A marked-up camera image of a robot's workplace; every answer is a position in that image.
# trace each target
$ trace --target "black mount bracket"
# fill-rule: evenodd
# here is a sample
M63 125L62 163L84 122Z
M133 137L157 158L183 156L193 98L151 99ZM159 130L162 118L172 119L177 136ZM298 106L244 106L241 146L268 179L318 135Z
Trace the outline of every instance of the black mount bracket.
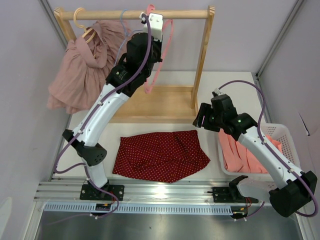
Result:
M114 194L119 199L119 201L123 201L124 199L124 185L111 185L108 181L101 189ZM80 200L112 201L113 198L110 195L99 191L90 183L88 183L82 185Z

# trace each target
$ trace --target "pink clothing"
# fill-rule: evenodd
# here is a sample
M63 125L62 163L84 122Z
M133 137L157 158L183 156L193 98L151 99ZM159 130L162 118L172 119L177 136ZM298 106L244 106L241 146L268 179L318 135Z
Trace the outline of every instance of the pink clothing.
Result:
M152 5L152 4L149 4L149 6L148 6L147 9L146 9L146 14L149 15L151 12L153 12L153 11L155 11L155 10L156 10L155 6ZM155 75L154 75L154 77L153 77L152 83L151 83L150 85L148 85L149 79L147 78L147 79L146 79L146 82L143 84L144 92L145 92L146 94L150 94L151 91L152 91L152 88L153 88L154 85L156 84L156 81L157 81L157 79L158 79L158 75L159 75L159 73L160 73L160 71L161 71L161 69L162 69L162 66L163 66L163 64L164 64L164 61L165 61L167 52L168 52L169 47L170 47L170 44L171 44L172 37L173 37L173 35L174 35L174 21L173 21L172 19L169 19L169 20L167 20L167 21L164 23L164 25L163 25L163 27L162 27L162 32L164 32L164 30L167 28L167 26L168 26L169 24L171 24L171 31L170 31L169 40L168 40L168 42L167 42L167 44L166 44L166 46L165 46L164 52L163 52L162 55L161 55L162 62L159 63L158 69L156 70L156 73L155 73Z
M219 141L223 152L224 167L233 173L255 173L267 174L267 170L257 160L257 158L232 136L225 134L223 130L218 133ZM274 146L282 153L282 144L266 136Z
M69 114L90 109L106 84L125 38L124 30L117 20L99 20L91 28L96 35L89 43L86 40L94 31L69 41L59 72L49 86L49 109L66 108Z

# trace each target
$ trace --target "wooden base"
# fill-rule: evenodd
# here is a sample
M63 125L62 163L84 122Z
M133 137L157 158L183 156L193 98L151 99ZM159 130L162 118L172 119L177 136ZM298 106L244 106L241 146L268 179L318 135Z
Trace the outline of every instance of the wooden base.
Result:
M190 107L192 89L192 85L158 85L146 94L140 87L110 122L191 124L198 113L198 101Z

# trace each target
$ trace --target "pink dress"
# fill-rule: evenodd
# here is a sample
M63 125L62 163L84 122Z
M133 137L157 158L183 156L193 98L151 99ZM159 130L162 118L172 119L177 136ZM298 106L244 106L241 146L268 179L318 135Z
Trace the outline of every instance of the pink dress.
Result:
M97 100L106 77L114 65L118 49L125 39L120 21L99 20L93 26L96 35L89 42L91 34L70 40L59 72L49 86L49 109L66 108L74 114L88 110ZM123 46L120 56L126 52Z

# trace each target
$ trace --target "white table surface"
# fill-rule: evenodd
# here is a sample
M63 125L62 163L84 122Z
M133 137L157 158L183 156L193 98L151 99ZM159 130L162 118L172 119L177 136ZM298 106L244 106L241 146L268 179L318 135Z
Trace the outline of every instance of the white table surface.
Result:
M159 74L157 84L172 85L193 85L195 79L194 71L165 71ZM212 91L232 80L245 80L253 83L250 72L203 72L199 90L198 104L202 102L210 103ZM258 99L257 91L247 84L233 83L223 88L222 92L228 94L236 107L238 113L246 112L258 121L261 112L261 105ZM73 114L69 129L75 128L85 117L87 111L81 111ZM112 174L116 160L120 137L129 137L151 132L174 132L197 129L199 142L202 150L210 158L210 163L201 171L192 174L183 180L192 181L224 181L233 179L234 176L228 176L221 170L218 157L218 148L216 133L204 129L195 128L192 124L174 124L174 123L110 123L104 129L99 144L107 150L107 156L103 161L104 171L107 177L117 179L128 179L118 174ZM81 162L76 151L70 147L61 157L58 169L64 170L69 166ZM84 177L85 171L82 166L74 168L64 174L56 176Z

